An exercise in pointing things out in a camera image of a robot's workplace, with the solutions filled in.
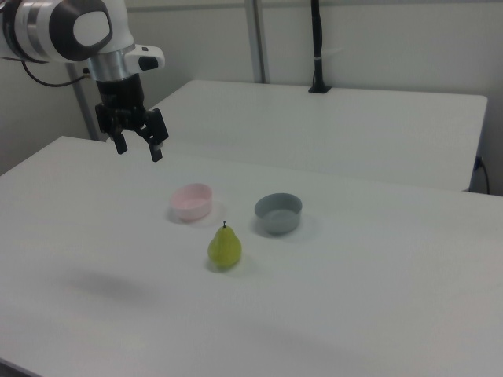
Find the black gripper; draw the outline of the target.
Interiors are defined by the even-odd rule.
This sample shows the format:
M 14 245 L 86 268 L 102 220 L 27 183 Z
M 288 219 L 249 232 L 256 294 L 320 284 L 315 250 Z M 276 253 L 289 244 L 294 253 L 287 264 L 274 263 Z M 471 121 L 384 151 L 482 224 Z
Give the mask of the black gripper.
M 163 158 L 163 142 L 168 132 L 161 111 L 144 106 L 139 74 L 115 82 L 97 82 L 101 103 L 95 106 L 100 131 L 107 134 L 122 155 L 127 151 L 124 130 L 135 132 L 149 144 L 154 163 Z

